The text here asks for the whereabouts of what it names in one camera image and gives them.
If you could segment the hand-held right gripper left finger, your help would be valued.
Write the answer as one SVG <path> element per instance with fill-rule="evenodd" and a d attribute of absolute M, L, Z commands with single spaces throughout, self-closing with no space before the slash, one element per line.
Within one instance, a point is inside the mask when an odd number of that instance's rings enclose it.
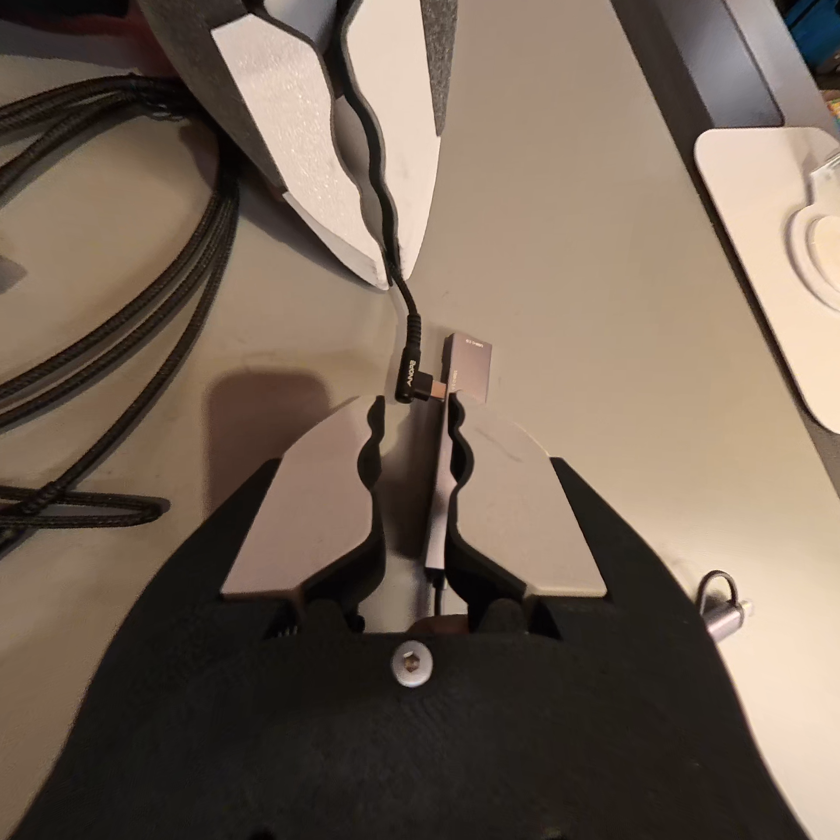
<path fill-rule="evenodd" d="M 344 614 L 382 583 L 385 535 L 375 486 L 385 398 L 342 404 L 281 457 L 220 591 L 229 601 L 316 601 Z"/>

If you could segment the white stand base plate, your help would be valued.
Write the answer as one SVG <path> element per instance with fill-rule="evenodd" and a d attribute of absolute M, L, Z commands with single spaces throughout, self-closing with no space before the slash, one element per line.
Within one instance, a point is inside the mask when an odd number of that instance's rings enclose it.
<path fill-rule="evenodd" d="M 838 141 L 817 128 L 711 129 L 695 161 L 804 404 L 838 434 Z"/>

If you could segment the grey usb hub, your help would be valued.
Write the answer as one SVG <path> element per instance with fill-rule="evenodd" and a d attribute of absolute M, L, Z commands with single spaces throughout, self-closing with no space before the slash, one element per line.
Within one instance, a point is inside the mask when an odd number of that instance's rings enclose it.
<path fill-rule="evenodd" d="M 445 541 L 448 506 L 456 486 L 450 463 L 453 441 L 448 431 L 448 398 L 464 391 L 480 403 L 486 403 L 490 384 L 492 347 L 489 342 L 455 332 L 444 342 L 442 357 L 444 397 L 440 408 L 440 431 L 437 436 L 437 462 L 434 473 L 424 568 L 429 580 L 438 588 L 445 587 Z"/>

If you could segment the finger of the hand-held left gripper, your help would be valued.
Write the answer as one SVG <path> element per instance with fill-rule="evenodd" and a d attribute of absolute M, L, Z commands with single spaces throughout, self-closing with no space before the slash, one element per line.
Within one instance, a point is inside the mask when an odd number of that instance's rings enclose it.
<path fill-rule="evenodd" d="M 337 35 L 339 149 L 360 188 L 367 228 L 408 280 L 426 234 L 440 149 L 422 5 L 349 2 Z"/>
<path fill-rule="evenodd" d="M 355 2 L 343 21 L 345 97 L 369 138 L 385 237 L 364 220 L 361 193 L 335 142 L 333 91 L 314 41 L 230 2 L 211 36 L 286 186 L 286 200 L 359 278 L 381 290 L 403 271 L 403 4 Z"/>

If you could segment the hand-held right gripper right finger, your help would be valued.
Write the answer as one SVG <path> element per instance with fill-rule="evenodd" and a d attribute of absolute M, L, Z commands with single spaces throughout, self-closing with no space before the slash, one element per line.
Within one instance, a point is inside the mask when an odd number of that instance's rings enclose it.
<path fill-rule="evenodd" d="M 607 586 L 543 446 L 469 394 L 448 399 L 445 574 L 468 613 L 498 599 L 602 599 Z"/>

